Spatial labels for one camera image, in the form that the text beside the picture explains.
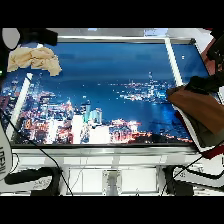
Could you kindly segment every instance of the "metal frame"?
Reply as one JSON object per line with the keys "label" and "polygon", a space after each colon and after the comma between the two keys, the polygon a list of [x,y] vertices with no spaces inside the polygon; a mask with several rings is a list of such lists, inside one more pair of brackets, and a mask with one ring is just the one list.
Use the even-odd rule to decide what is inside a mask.
{"label": "metal frame", "polygon": [[[195,40],[192,38],[168,38],[168,37],[109,37],[109,36],[59,36],[58,42],[78,42],[78,43],[93,43],[93,42],[104,42],[104,43],[162,43],[166,45],[168,51],[168,57],[173,70],[176,84],[182,84],[180,72],[175,60],[175,55],[172,49],[172,44],[195,44]],[[57,145],[57,146],[40,146],[46,149],[48,154],[56,157],[69,157],[69,156],[125,156],[125,155],[172,155],[172,154],[184,154],[192,155],[197,154],[197,151],[188,143],[183,144],[156,144],[151,145]],[[12,144],[13,152],[20,154],[21,156],[41,156],[43,155],[37,149],[29,145],[14,145]]]}

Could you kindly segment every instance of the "beige cloth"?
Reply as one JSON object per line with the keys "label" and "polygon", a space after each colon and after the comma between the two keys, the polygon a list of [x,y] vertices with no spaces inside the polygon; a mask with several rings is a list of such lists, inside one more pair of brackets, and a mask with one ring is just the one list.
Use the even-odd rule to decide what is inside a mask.
{"label": "beige cloth", "polygon": [[18,68],[27,68],[31,66],[32,69],[48,70],[50,76],[59,75],[62,70],[58,57],[54,52],[46,47],[41,48],[16,48],[9,55],[8,72],[16,71]]}

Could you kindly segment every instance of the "black cable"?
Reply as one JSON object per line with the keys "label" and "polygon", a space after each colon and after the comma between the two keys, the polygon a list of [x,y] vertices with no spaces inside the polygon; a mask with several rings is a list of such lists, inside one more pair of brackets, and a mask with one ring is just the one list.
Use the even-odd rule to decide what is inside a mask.
{"label": "black cable", "polygon": [[9,172],[9,174],[13,173],[16,170],[17,166],[19,165],[19,156],[18,156],[18,154],[17,153],[13,153],[13,155],[16,155],[16,157],[17,157],[17,164],[16,164],[15,168],[12,171]]}
{"label": "black cable", "polygon": [[[217,144],[216,146],[214,146],[212,149],[210,150],[214,150],[215,148],[219,147],[222,143],[224,143],[224,140],[222,140],[219,144]],[[196,163],[197,161],[199,161],[200,159],[202,159],[203,156],[199,157],[198,159],[196,159],[195,161],[193,161],[192,163],[190,163],[189,165],[187,165],[185,168],[183,168],[181,171],[179,171],[176,175],[174,175],[174,177],[172,177],[166,184],[165,186],[163,187],[163,190],[162,190],[162,193],[160,196],[163,195],[163,192],[166,188],[166,186],[170,183],[170,181],[174,180],[175,177],[177,177],[180,173],[182,173],[184,170],[186,170],[188,167],[190,167],[191,165],[193,165],[194,163]]]}
{"label": "black cable", "polygon": [[[41,147],[39,147],[35,142],[33,142],[32,140],[30,140],[29,138],[27,138],[25,135],[21,134],[20,131],[14,126],[14,124],[10,121],[10,119],[8,118],[8,116],[4,113],[4,111],[3,111],[1,108],[0,108],[0,111],[1,111],[2,114],[5,116],[5,119],[11,124],[11,126],[13,127],[13,129],[17,132],[17,134],[19,134],[22,138],[26,139],[30,144],[34,145],[34,146],[35,146],[37,149],[39,149],[44,155],[46,155],[48,158],[50,158],[50,159],[56,164],[57,168],[58,168],[59,170],[61,170],[61,168],[59,167],[57,161],[56,161],[54,158],[52,158],[50,155],[48,155],[48,154],[47,154],[43,149],[41,149]],[[71,195],[74,196],[73,193],[72,193],[72,191],[71,191],[71,189],[70,189],[70,187],[69,187],[69,185],[68,185],[68,183],[66,182],[66,180],[65,180],[65,178],[64,178],[64,175],[63,175],[62,173],[61,173],[61,176],[62,176],[62,178],[63,178],[65,184],[67,185],[67,188],[69,189]]]}

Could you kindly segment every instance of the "brown leather object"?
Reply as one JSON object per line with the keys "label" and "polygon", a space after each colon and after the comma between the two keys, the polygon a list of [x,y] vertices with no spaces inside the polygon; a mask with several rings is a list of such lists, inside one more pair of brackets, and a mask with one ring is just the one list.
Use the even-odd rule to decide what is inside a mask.
{"label": "brown leather object", "polygon": [[172,104],[201,122],[213,134],[224,129],[224,105],[219,104],[214,97],[193,93],[184,87],[175,90],[167,91],[168,100]]}

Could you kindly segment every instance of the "night city image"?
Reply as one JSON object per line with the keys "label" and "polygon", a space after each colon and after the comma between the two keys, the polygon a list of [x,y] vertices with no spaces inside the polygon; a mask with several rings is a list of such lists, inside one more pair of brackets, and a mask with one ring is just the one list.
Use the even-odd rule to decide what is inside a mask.
{"label": "night city image", "polygon": [[[164,44],[58,43],[62,71],[8,73],[0,107],[12,116],[32,73],[16,127],[38,144],[189,143],[166,100],[175,87]],[[3,128],[8,128],[3,120]],[[15,144],[27,141],[13,134]]]}

